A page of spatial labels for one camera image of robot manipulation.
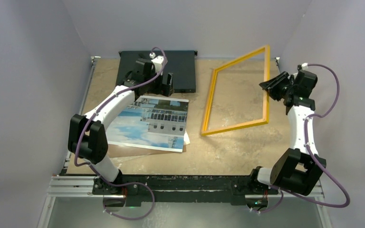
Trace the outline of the sky building photo print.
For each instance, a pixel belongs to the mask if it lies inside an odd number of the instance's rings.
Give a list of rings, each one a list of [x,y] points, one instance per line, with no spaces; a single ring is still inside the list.
[[[143,95],[110,123],[107,140],[114,145],[181,151],[188,106],[187,99]]]

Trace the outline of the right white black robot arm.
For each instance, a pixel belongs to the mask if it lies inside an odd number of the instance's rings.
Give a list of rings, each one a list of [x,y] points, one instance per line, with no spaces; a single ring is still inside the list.
[[[248,188],[253,193],[260,193],[268,186],[276,186],[303,196],[313,190],[327,162],[317,153],[309,154],[314,149],[311,115],[315,112],[315,101],[309,96],[317,84],[317,75],[306,70],[299,70],[290,75],[283,72],[265,82],[260,87],[276,101],[283,101],[290,124],[290,144],[272,168],[257,167],[248,180]]]

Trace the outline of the yellow wooden picture frame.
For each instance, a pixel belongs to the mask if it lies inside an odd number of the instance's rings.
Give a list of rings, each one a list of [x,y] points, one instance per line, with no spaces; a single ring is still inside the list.
[[[217,133],[225,133],[225,132],[229,132],[229,131],[235,131],[235,130],[250,128],[250,127],[255,127],[255,126],[266,125],[269,123],[269,116],[270,116],[269,95],[267,92],[264,91],[263,99],[262,99],[263,103],[262,103],[262,118],[261,119],[257,119],[257,120],[253,120],[253,121],[249,121],[249,122],[243,122],[243,123],[239,123],[239,124],[235,124],[235,125],[231,125],[231,126],[226,126],[226,127],[222,127],[222,128],[216,129],[216,130],[208,129],[209,120],[210,120],[210,116],[211,116],[211,106],[212,106],[214,92],[215,92],[215,88],[216,88],[218,73],[220,71],[223,71],[229,67],[239,64],[239,63],[241,63],[245,60],[248,60],[259,54],[264,54],[264,77],[263,77],[263,79],[264,79],[264,82],[266,82],[266,81],[270,80],[270,60],[271,60],[270,45],[261,46],[256,50],[253,50],[241,57],[231,60],[231,61],[225,63],[224,65],[212,70],[210,86],[209,86],[209,90],[208,90],[208,94],[207,94],[207,100],[206,100],[205,108],[204,108],[202,126],[201,126],[201,130],[200,130],[201,136],[208,136],[208,135],[213,135],[213,134],[217,134]]]

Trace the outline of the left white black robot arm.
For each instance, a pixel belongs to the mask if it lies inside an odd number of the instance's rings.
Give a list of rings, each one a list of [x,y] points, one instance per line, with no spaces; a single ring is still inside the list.
[[[67,149],[74,154],[76,166],[88,165],[100,178],[110,194],[118,194],[123,187],[120,170],[111,162],[106,130],[110,123],[129,105],[144,94],[170,96],[173,91],[172,75],[163,82],[167,64],[165,56],[139,58],[133,70],[126,73],[122,83],[97,107],[84,115],[70,119]]]

